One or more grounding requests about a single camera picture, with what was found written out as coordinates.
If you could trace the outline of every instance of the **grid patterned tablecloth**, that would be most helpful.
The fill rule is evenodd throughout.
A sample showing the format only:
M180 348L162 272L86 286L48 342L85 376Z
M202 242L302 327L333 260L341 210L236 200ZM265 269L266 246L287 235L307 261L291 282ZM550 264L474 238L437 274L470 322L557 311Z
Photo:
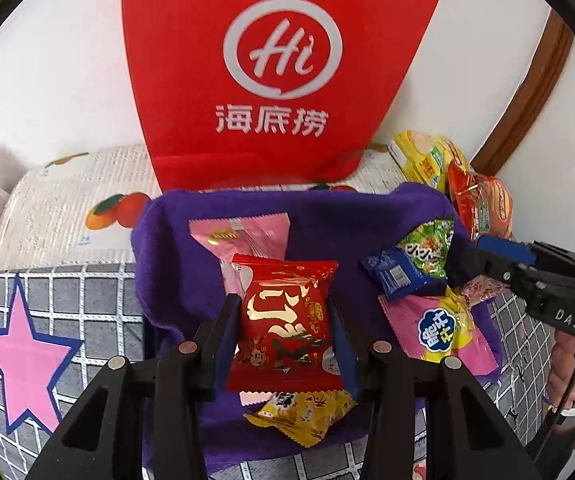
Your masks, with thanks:
M21 277L38 331L85 340L55 388L63 414L107 359L116 354L131 361L142 359L142 317L132 264L33 269L22 272ZM12 273L0 273L0 327L5 323L13 278ZM541 422L541 397L553 338L548 327L525 316L524 304L512 294L499 296L490 305L490 313L503 335L508 358L501 379L484 387L525 444ZM6 435L3 409L0 380L0 468L6 478L22 480L48 436L31 420ZM417 415L415 426L415 460L419 460L426 453L424 412ZM278 460L244 462L212 478L358 479L364 453L365 438ZM144 479L149 476L146 471L143 475Z

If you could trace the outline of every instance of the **green snack package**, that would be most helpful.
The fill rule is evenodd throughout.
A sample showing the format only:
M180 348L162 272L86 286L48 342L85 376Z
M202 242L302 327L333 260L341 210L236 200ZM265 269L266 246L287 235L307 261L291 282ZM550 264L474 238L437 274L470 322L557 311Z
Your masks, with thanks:
M445 261L453 235L453 220L434 220L419 225L399 242L399 247L423 272L445 280Z

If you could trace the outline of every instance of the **barcode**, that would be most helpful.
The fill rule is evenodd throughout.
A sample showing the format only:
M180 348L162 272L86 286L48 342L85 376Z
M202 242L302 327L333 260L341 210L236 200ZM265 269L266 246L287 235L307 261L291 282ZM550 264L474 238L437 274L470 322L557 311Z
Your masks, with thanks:
M390 274L392 274L392 277L396 282L396 286L399 288L402 286L410 285L411 283L410 278L407 277L407 274L405 274L400 265L390 269Z

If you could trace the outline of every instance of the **pink star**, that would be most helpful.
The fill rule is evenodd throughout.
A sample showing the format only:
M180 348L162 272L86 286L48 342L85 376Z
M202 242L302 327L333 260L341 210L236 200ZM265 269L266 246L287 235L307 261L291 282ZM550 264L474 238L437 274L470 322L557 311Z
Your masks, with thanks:
M29 416L53 433L61 415L52 389L81 344L76 339L36 332L17 276L8 327L0 329L0 370L8 434Z

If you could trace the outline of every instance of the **wooden frame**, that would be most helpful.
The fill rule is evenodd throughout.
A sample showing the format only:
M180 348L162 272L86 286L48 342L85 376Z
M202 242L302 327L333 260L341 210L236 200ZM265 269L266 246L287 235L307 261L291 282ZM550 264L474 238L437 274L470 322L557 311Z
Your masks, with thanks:
M479 173L495 175L519 146L556 85L574 35L554 10L545 25L532 65L503 117L472 159Z

